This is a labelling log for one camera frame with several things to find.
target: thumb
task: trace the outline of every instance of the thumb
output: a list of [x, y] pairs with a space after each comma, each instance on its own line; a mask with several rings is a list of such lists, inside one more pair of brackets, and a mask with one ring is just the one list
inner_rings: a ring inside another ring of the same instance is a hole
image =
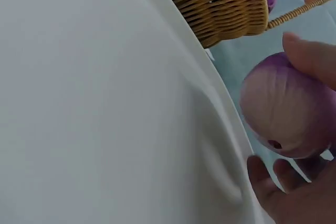
[[336, 91], [336, 46], [302, 40], [292, 33], [283, 34], [282, 45], [296, 69]]

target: finger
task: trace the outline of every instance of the finger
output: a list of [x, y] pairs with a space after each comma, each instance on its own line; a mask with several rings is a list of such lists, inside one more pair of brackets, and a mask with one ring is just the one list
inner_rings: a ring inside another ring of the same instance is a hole
[[334, 143], [331, 144], [329, 151], [333, 157], [336, 157], [336, 145]]
[[271, 179], [263, 161], [257, 156], [247, 160], [247, 169], [252, 188], [260, 205], [274, 219], [281, 214], [281, 202], [286, 194]]
[[285, 159], [276, 160], [273, 170], [287, 193], [307, 184], [306, 180]]
[[336, 90], [336, 46], [302, 40], [292, 33], [283, 34], [282, 45], [295, 68]]
[[328, 164], [321, 156], [295, 159], [295, 162], [311, 181], [316, 179]]

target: basket handle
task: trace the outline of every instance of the basket handle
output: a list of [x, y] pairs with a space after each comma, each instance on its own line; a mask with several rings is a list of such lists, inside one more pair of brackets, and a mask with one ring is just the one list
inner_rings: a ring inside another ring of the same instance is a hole
[[269, 29], [272, 29], [274, 27], [277, 27], [279, 25], [281, 25], [284, 22], [287, 22], [297, 16], [299, 16], [302, 13], [305, 13], [307, 11], [309, 11], [310, 9], [313, 9], [314, 7], [318, 6], [318, 5], [323, 5], [324, 3], [328, 2], [330, 0], [313, 0], [310, 3], [306, 3], [304, 5], [302, 5], [301, 7], [296, 8], [295, 10], [292, 10], [276, 19], [271, 20], [270, 22], [268, 22], [266, 31]]

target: wicker basket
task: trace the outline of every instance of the wicker basket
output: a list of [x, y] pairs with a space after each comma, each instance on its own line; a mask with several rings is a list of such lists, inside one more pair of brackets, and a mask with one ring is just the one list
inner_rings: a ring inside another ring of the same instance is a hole
[[257, 35], [329, 0], [313, 0], [268, 22], [266, 0], [173, 0], [204, 48]]

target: fingernail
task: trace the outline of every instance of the fingernail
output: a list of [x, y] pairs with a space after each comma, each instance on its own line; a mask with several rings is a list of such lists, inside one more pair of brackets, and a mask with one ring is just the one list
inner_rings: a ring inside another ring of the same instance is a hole
[[263, 188], [276, 188], [277, 187], [272, 178], [266, 178], [262, 180], [260, 183], [262, 183]]
[[283, 40], [286, 42], [296, 42], [300, 40], [300, 37], [291, 32], [284, 32], [283, 33]]

